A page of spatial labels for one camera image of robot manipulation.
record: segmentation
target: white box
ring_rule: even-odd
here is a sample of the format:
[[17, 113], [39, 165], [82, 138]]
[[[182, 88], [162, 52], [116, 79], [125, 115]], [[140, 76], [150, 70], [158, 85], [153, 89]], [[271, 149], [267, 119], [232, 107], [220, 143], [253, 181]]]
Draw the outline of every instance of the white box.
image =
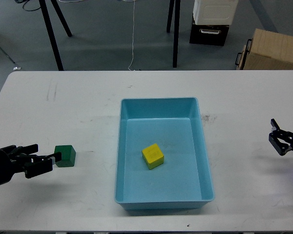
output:
[[239, 0], [195, 0], [194, 22], [197, 25], [231, 25]]

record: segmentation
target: cube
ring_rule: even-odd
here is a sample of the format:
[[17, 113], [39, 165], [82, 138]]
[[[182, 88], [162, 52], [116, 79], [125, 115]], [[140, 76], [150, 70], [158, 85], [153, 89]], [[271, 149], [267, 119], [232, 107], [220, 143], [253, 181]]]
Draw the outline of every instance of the cube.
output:
[[62, 160], [56, 162], [58, 167], [73, 167], [75, 165], [76, 151], [71, 145], [57, 145], [54, 152], [62, 153]]
[[142, 150], [142, 157], [146, 162], [149, 170], [164, 163], [164, 154], [160, 147], [155, 143]]

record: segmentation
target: box handle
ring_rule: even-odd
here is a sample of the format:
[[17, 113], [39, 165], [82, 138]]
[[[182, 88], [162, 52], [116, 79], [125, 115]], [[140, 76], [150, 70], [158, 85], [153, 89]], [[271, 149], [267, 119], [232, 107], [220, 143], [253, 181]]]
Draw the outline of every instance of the box handle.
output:
[[248, 42], [246, 43], [246, 48], [245, 48], [245, 52], [246, 53], [249, 53], [250, 52], [250, 49], [251, 49], [251, 46], [249, 48], [249, 42], [252, 41], [252, 39], [248, 39]]
[[200, 29], [200, 33], [206, 33], [206, 34], [220, 34], [221, 30], [211, 30], [211, 29]]
[[242, 53], [240, 52], [240, 53], [238, 53], [237, 56], [236, 56], [236, 59], [235, 59], [235, 65], [237, 65], [237, 66], [239, 66], [239, 64], [240, 64], [240, 61], [241, 61], [241, 55], [242, 55]]

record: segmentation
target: table leg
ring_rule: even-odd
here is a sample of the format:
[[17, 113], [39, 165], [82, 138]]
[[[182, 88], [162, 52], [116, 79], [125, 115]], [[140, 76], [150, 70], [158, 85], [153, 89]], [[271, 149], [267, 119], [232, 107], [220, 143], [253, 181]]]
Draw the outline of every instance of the table leg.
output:
[[1, 48], [1, 46], [0, 46], [0, 50], [5, 54], [5, 56], [7, 56], [11, 60], [12, 63], [15, 63], [13, 59], [11, 59], [10, 56], [8, 56], [8, 54]]
[[175, 25], [174, 25], [174, 47], [172, 56], [172, 67], [177, 67], [178, 38], [179, 38], [180, 0], [175, 0]]
[[50, 42], [51, 42], [51, 46], [52, 46], [53, 54], [54, 54], [54, 57], [55, 57], [55, 61], [56, 61], [57, 66], [58, 66], [58, 70], [63, 71], [64, 69], [63, 69], [59, 49], [58, 49], [58, 46], [57, 46], [57, 42], [55, 40], [55, 36], [54, 36], [54, 33], [53, 33], [52, 24], [51, 24], [51, 20], [50, 20], [50, 17], [49, 17], [47, 6], [45, 4], [45, 0], [39, 0], [39, 3], [40, 3], [42, 15], [43, 15], [44, 23], [45, 23], [45, 26], [46, 26], [47, 31], [48, 31], [48, 35], [49, 35], [49, 39], [50, 39]]
[[61, 23], [62, 23], [62, 25], [63, 25], [63, 27], [64, 27], [64, 29], [65, 29], [67, 35], [68, 35], [69, 37], [71, 37], [71, 36], [72, 36], [72, 33], [71, 33], [71, 31], [69, 30], [69, 27], [68, 27], [68, 25], [67, 25], [67, 23], [66, 23], [66, 20], [65, 20], [64, 15], [63, 15], [63, 13], [62, 13], [60, 7], [59, 7], [59, 4], [58, 4], [57, 0], [51, 0], [51, 2], [52, 2], [52, 5], [53, 5], [53, 7], [54, 7], [56, 13], [58, 14], [58, 16], [59, 16], [59, 18], [60, 18], [60, 21], [61, 21]]
[[168, 33], [170, 33], [172, 14], [174, 11], [174, 3], [175, 3], [175, 0], [170, 0], [169, 2], [168, 19], [167, 19], [167, 27], [166, 27], [166, 32]]

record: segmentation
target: blue plastic tray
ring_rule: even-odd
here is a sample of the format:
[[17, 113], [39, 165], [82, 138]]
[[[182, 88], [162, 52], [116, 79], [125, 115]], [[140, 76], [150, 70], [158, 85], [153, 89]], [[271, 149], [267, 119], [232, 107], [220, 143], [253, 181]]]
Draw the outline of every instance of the blue plastic tray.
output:
[[[142, 149], [165, 161], [149, 170]], [[214, 199], [196, 98], [123, 99], [115, 201], [124, 209], [200, 208]]]

